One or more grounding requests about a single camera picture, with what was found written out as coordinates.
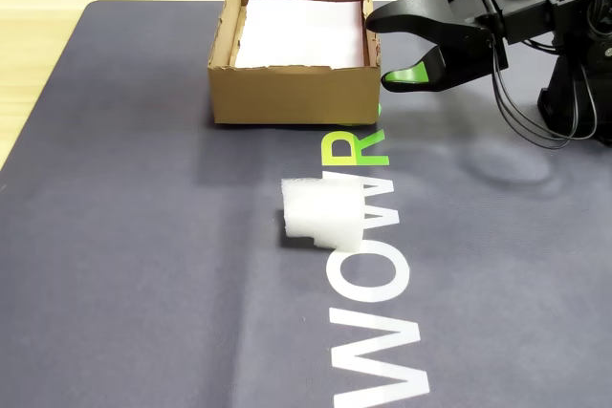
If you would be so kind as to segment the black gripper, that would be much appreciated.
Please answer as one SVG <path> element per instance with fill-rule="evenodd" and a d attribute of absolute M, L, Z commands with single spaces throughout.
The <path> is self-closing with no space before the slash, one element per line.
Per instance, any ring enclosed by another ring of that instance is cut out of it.
<path fill-rule="evenodd" d="M 436 45 L 410 67 L 385 73 L 385 90 L 442 92 L 492 73 L 492 37 L 513 44 L 549 32 L 550 9 L 548 0 L 396 0 L 372 11 L 365 27 Z"/>

